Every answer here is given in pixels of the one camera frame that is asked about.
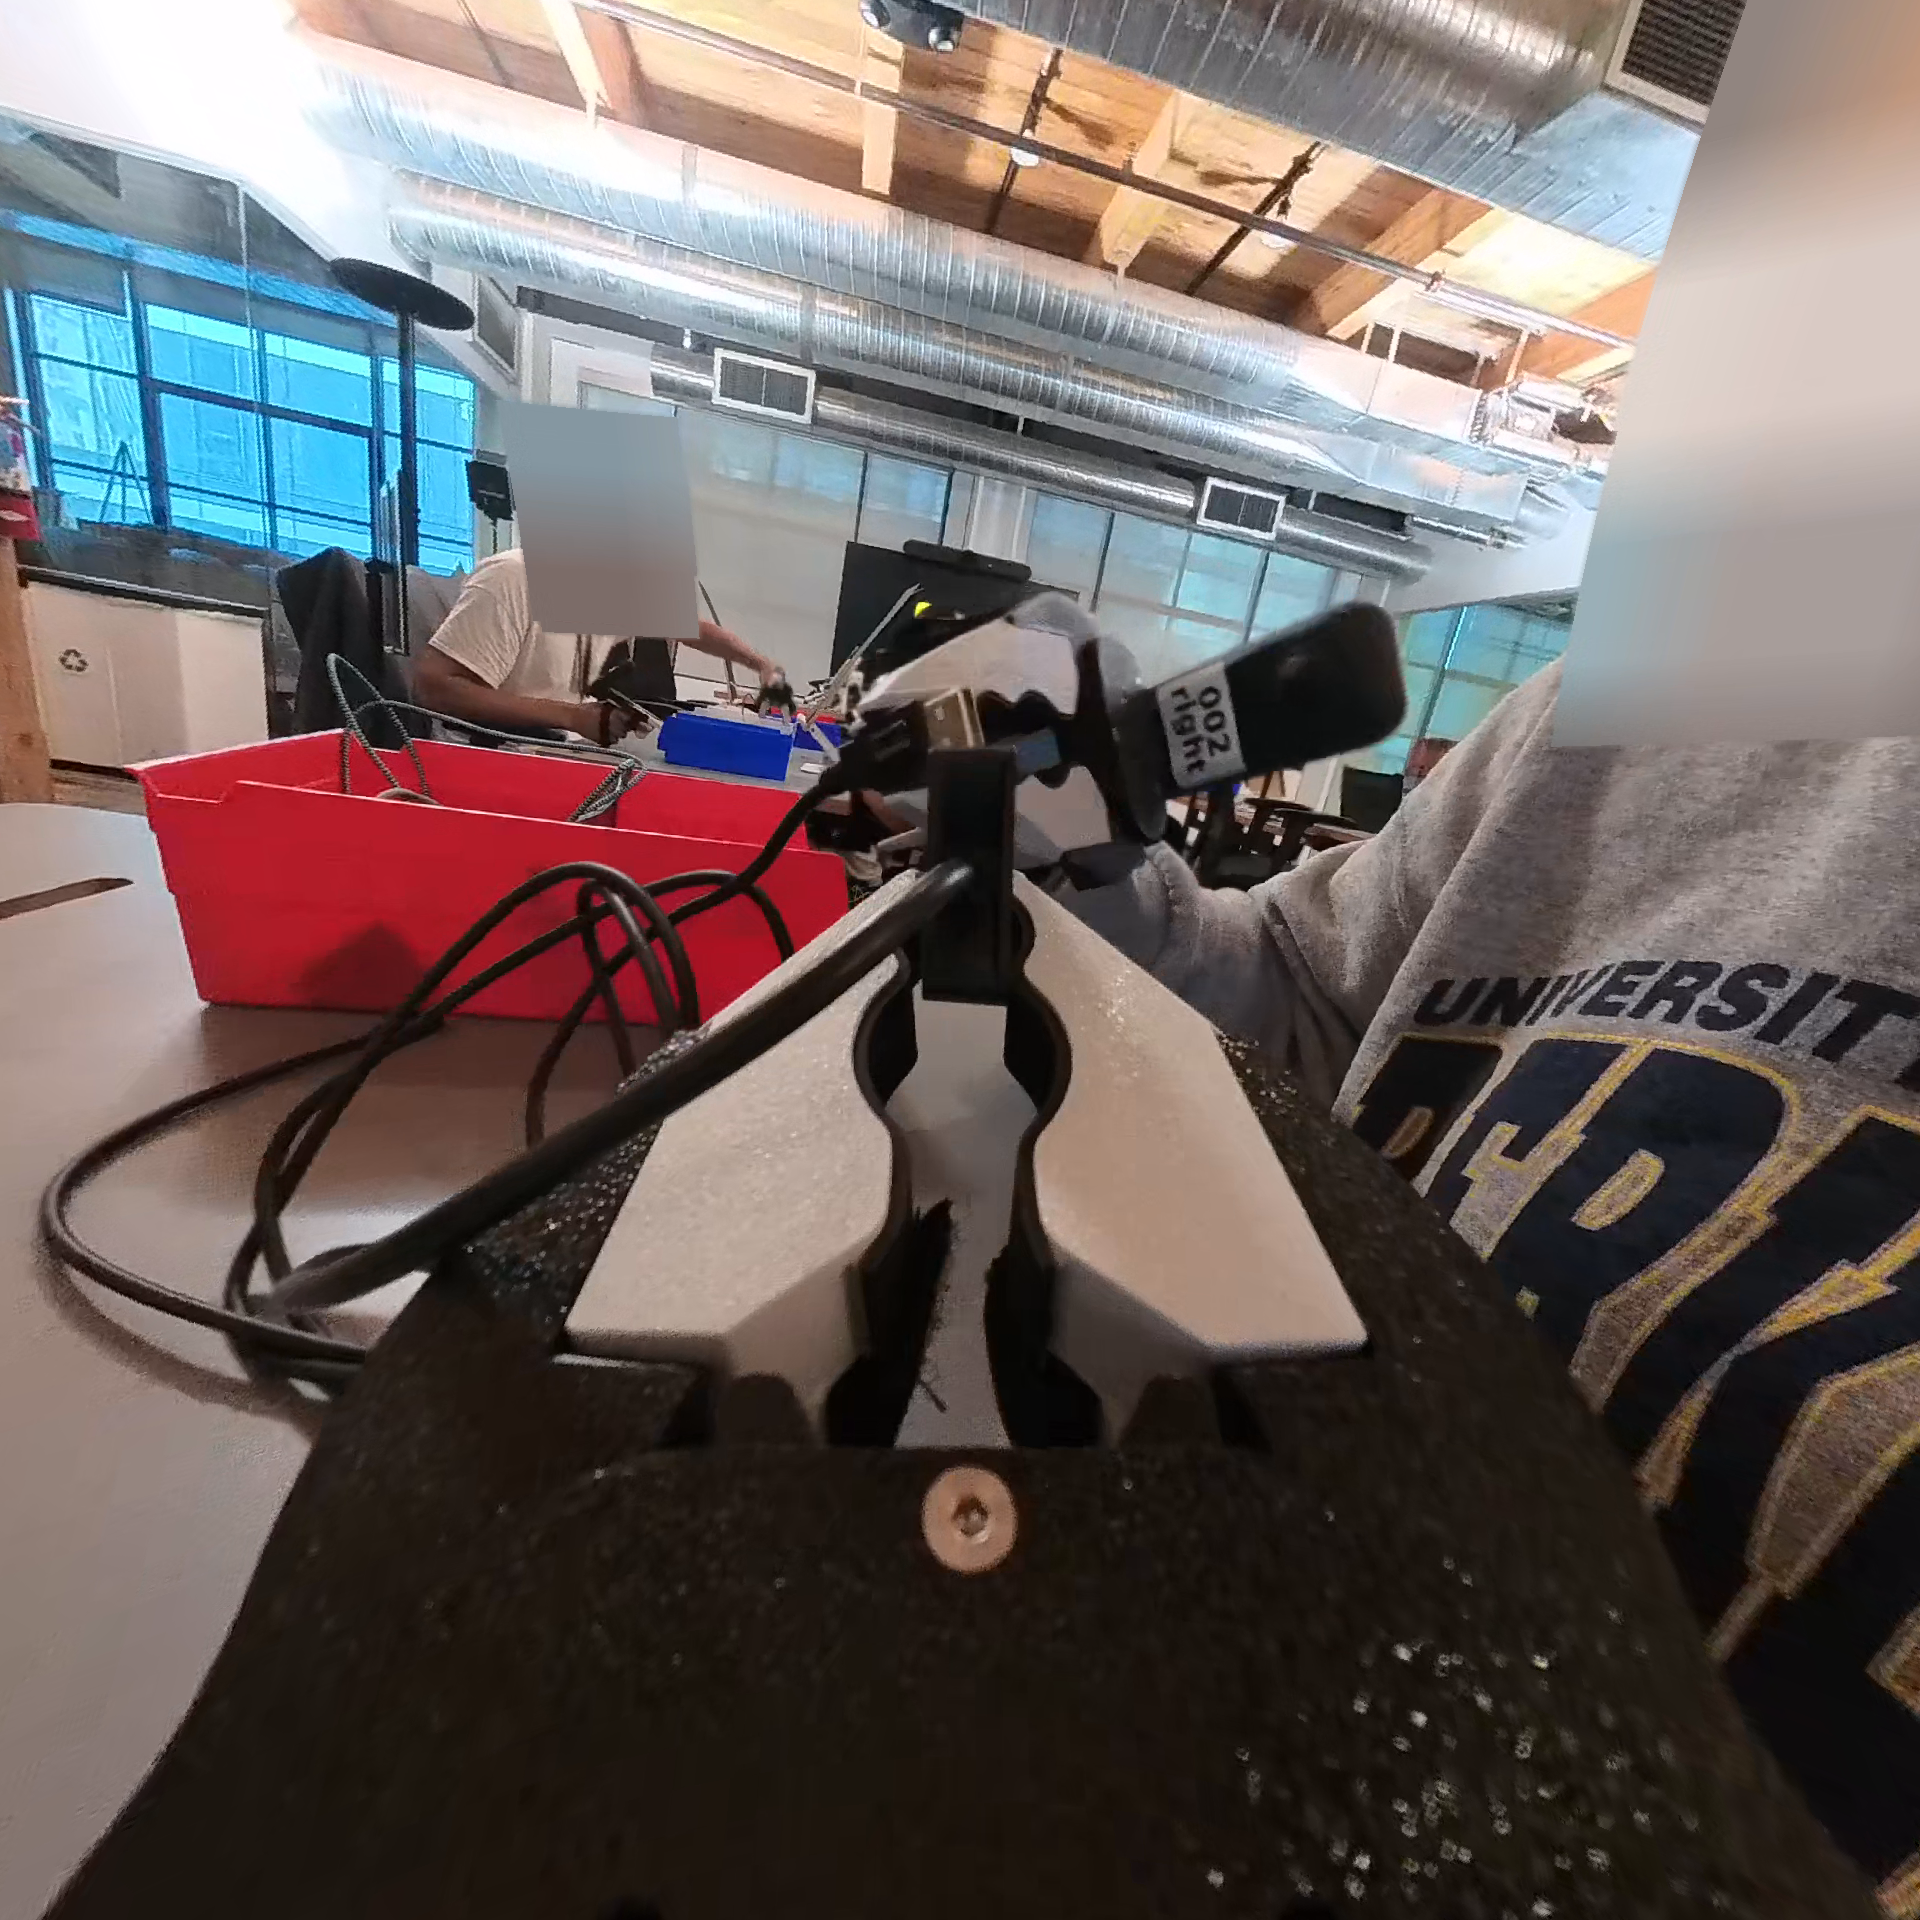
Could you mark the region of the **black chair with jacket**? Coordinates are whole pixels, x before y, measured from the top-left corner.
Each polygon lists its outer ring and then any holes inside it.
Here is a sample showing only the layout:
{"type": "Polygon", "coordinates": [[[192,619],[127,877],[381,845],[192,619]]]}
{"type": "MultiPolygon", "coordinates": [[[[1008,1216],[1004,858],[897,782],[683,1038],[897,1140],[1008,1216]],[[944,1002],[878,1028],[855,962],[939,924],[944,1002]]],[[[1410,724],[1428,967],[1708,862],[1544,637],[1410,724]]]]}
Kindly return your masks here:
{"type": "Polygon", "coordinates": [[[272,596],[296,655],[289,733],[341,726],[339,697],[327,675],[331,657],[346,660],[380,695],[400,704],[412,697],[393,561],[327,545],[278,565],[272,596]]]}

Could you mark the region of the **person's right forearm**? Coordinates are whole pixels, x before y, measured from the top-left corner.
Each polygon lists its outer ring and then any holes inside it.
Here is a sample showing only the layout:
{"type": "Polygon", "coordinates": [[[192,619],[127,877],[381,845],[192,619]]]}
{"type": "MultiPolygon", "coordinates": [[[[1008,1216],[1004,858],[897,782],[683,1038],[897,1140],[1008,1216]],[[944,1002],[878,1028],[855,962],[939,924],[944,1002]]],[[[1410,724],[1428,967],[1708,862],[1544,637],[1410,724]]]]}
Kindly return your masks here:
{"type": "Polygon", "coordinates": [[[1401,802],[1380,833],[1246,892],[1204,885],[1156,845],[1060,902],[1322,1105],[1346,1110],[1432,989],[1472,1012],[1503,973],[1554,972],[1567,909],[1526,848],[1526,779],[1545,765],[1562,666],[1533,673],[1401,802]]]}

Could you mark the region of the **white recycling cabinet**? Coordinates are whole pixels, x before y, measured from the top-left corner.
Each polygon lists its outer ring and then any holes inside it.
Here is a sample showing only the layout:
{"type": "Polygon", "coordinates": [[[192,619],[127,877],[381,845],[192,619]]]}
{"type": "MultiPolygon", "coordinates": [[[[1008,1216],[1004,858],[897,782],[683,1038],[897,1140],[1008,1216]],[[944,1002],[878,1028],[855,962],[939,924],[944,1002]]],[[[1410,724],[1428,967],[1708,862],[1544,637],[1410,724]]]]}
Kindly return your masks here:
{"type": "Polygon", "coordinates": [[[22,579],[51,761],[130,771],[273,736],[269,618],[259,607],[46,568],[22,579]]]}

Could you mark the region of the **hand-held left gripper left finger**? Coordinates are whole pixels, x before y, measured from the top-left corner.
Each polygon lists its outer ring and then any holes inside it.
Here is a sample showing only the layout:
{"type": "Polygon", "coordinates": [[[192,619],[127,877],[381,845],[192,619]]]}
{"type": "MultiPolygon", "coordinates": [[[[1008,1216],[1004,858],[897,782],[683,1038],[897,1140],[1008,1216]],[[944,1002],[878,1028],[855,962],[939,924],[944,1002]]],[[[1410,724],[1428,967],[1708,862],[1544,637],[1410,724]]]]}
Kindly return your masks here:
{"type": "Polygon", "coordinates": [[[814,1430],[870,1348],[863,1280],[907,1220],[888,1097],[916,1061],[910,967],[847,991],[665,1115],[566,1314],[601,1361],[773,1377],[814,1430]]]}

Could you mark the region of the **person's grey printed sweatshirt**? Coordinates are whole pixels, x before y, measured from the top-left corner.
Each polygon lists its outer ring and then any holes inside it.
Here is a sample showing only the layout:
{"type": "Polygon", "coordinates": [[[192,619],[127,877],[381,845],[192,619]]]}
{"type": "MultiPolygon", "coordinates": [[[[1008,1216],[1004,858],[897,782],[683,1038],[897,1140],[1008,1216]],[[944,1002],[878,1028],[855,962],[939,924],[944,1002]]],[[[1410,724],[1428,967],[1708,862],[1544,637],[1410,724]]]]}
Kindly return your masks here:
{"type": "Polygon", "coordinates": [[[1562,1358],[1915,1915],[1915,742],[1558,747],[1556,689],[1312,874],[1335,1110],[1562,1358]]]}

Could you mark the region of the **red plastic bin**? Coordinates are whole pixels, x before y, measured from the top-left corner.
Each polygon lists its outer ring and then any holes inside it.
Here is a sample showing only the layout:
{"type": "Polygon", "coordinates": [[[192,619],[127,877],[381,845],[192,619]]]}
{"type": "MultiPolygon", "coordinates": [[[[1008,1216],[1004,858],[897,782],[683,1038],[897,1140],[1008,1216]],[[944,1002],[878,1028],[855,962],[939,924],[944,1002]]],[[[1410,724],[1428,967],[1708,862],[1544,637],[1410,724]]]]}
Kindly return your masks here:
{"type": "Polygon", "coordinates": [[[592,862],[654,885],[737,871],[796,803],[641,771],[575,819],[599,761],[421,739],[369,755],[307,731],[135,765],[193,984],[209,1006],[388,1012],[532,877],[592,862]]]}

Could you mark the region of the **black floor lamp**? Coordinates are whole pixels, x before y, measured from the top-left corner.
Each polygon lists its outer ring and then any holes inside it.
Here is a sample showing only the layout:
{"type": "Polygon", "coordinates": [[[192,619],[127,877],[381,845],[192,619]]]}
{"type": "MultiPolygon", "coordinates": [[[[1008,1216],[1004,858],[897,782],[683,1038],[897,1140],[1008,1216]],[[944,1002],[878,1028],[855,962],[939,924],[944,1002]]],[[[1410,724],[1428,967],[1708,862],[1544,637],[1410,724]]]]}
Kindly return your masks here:
{"type": "Polygon", "coordinates": [[[419,563],[419,331],[463,331],[469,304],[414,272],[358,255],[335,255],[327,272],[341,292],[385,314],[396,330],[396,440],[392,611],[393,652],[412,660],[414,569],[419,563]]]}

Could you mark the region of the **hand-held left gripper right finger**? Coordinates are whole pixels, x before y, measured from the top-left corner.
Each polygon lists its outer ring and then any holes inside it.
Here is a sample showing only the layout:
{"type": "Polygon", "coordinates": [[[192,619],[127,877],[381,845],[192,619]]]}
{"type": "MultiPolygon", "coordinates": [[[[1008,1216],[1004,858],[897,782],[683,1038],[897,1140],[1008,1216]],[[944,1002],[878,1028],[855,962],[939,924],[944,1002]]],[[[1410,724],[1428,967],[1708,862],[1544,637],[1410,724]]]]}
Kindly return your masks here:
{"type": "Polygon", "coordinates": [[[1031,1117],[1001,1247],[1001,1424],[1124,1427],[1160,1380],[1367,1331],[1210,1020],[1015,881],[1001,1061],[1031,1117]]]}

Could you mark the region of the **large paned window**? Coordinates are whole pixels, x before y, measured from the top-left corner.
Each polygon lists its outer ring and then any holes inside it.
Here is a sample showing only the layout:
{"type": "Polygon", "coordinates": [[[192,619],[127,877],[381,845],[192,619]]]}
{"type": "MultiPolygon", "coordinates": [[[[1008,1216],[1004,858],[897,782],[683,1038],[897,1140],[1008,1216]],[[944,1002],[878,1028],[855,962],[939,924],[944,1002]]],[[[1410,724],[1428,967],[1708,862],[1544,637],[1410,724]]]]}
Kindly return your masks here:
{"type": "Polygon", "coordinates": [[[397,327],[250,202],[173,242],[3,207],[3,377],[68,524],[371,557],[401,463],[397,327]]]}

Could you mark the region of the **blue storage bin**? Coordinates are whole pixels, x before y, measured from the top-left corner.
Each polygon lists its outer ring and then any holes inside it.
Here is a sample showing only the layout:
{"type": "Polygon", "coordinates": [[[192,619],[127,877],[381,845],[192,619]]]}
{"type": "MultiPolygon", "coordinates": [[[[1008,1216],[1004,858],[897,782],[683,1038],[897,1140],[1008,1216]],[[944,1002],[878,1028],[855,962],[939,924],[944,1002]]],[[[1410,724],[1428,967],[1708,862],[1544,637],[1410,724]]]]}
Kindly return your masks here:
{"type": "Polygon", "coordinates": [[[669,768],[763,784],[788,779],[793,746],[793,724],[741,707],[677,710],[654,737],[669,768]]]}

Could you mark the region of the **black monitor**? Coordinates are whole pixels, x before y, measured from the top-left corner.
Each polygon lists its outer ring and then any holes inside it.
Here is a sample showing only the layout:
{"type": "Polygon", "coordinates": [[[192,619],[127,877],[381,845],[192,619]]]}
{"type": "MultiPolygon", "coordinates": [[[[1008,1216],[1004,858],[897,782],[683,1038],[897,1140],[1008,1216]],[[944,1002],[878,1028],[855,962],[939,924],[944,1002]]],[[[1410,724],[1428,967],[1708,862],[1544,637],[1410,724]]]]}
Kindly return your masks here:
{"type": "Polygon", "coordinates": [[[930,539],[900,547],[851,539],[844,547],[827,671],[876,643],[880,675],[916,660],[968,624],[1011,611],[1044,591],[1028,563],[930,539]]]}

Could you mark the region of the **wooden post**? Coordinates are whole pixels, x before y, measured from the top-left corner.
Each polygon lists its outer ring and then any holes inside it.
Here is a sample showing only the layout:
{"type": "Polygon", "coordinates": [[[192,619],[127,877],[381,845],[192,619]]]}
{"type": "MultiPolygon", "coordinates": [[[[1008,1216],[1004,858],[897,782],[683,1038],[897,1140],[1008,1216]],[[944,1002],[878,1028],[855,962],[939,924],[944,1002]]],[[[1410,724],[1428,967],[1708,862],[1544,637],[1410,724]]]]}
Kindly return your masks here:
{"type": "Polygon", "coordinates": [[[54,803],[56,779],[36,689],[27,597],[16,544],[2,538],[2,802],[54,803]]]}

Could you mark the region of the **black slim usb hub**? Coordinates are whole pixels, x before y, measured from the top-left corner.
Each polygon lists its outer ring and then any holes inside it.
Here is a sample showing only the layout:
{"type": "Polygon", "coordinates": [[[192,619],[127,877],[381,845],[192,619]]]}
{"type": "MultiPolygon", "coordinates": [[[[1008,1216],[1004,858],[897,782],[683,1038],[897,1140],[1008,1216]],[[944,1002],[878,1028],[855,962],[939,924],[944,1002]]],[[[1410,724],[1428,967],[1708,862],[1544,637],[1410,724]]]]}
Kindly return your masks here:
{"type": "Polygon", "coordinates": [[[1018,782],[1010,746],[948,747],[927,760],[923,855],[948,879],[917,933],[925,999],[993,1006],[1014,991],[1018,782]]]}

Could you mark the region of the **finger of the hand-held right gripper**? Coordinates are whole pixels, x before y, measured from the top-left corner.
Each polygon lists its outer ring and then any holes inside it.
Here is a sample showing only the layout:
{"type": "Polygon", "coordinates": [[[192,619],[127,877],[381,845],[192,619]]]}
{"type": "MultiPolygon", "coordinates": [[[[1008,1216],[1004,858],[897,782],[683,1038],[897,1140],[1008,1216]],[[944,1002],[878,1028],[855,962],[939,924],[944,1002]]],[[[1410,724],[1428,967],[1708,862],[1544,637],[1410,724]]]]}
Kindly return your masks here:
{"type": "Polygon", "coordinates": [[[1117,877],[1140,839],[1058,731],[1011,731],[973,750],[973,862],[985,871],[1117,877]]]}
{"type": "Polygon", "coordinates": [[[1046,590],[1001,614],[972,621],[911,657],[863,675],[858,721],[950,691],[1008,706],[1031,695],[1060,713],[1108,706],[1108,666],[1091,611],[1046,590]]]}

